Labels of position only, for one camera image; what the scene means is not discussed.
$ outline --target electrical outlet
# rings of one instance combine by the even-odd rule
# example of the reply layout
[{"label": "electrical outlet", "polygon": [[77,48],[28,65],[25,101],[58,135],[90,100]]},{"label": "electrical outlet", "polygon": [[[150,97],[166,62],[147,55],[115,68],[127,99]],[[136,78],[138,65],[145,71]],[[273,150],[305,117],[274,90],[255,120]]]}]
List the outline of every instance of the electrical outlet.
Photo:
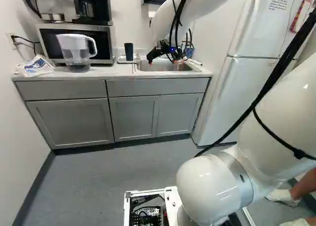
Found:
[{"label": "electrical outlet", "polygon": [[7,37],[8,39],[8,42],[10,44],[10,47],[12,48],[12,50],[15,50],[17,49],[16,45],[14,44],[14,41],[13,39],[11,38],[11,36],[14,35],[13,33],[5,33],[5,36]]}]

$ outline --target plastic bag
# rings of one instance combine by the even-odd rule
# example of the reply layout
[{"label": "plastic bag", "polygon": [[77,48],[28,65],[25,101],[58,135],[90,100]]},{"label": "plastic bag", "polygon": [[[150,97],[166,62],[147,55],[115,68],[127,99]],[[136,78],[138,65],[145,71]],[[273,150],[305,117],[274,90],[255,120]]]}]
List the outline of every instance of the plastic bag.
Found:
[{"label": "plastic bag", "polygon": [[34,77],[37,75],[53,72],[54,64],[42,55],[36,55],[31,61],[16,65],[18,73],[24,77]]}]

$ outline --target baseboard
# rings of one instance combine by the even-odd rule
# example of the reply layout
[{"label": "baseboard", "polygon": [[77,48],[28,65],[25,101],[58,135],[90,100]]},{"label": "baseboard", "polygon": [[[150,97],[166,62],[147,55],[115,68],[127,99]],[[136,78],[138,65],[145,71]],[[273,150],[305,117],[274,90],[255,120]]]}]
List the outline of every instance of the baseboard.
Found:
[{"label": "baseboard", "polygon": [[161,143],[161,142],[168,142],[168,141],[178,141],[178,140],[184,140],[184,139],[190,139],[190,138],[191,137],[189,134],[182,134],[182,135],[174,135],[174,136],[156,137],[156,138],[150,138],[150,139],[116,142],[113,144],[98,145],[98,146],[57,149],[57,150],[53,150],[53,152],[55,155],[68,155],[68,154],[76,154],[76,153],[106,151],[106,150],[112,150],[112,149],[117,149],[117,148],[147,145],[147,144]]},{"label": "baseboard", "polygon": [[28,194],[26,195],[24,202],[16,215],[16,218],[12,224],[12,226],[21,226],[25,220],[25,218],[28,215],[29,209],[32,205],[32,202],[51,166],[55,159],[55,154],[53,152],[50,152],[47,156],[43,166],[40,168],[39,173],[37,174]]},{"label": "baseboard", "polygon": [[[297,180],[291,179],[288,182],[292,186],[294,186],[297,183]],[[309,207],[309,209],[312,210],[316,214],[316,199],[312,195],[307,194],[306,196],[303,197],[303,201]]]}]

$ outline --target sneaker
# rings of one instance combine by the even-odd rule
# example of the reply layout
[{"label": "sneaker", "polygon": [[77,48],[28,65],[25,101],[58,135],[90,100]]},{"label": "sneaker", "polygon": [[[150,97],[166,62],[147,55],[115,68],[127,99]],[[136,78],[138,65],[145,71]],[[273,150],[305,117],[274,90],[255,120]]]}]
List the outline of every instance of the sneaker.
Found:
[{"label": "sneaker", "polygon": [[285,189],[275,189],[266,196],[266,199],[273,202],[281,202],[291,207],[296,207],[301,202],[301,199],[293,200],[290,191]]},{"label": "sneaker", "polygon": [[310,226],[305,219],[298,219],[292,222],[282,223],[280,226]]}]

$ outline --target gray carpet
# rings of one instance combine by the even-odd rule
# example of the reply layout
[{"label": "gray carpet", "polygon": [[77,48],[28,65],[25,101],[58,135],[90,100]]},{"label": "gray carpet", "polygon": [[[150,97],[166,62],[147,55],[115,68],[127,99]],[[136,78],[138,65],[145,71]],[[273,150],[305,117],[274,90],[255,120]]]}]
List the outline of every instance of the gray carpet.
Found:
[{"label": "gray carpet", "polygon": [[[195,153],[187,139],[57,156],[24,226],[122,226],[124,192],[174,186],[178,168]],[[304,205],[264,199],[249,211],[257,226],[311,215]]]}]

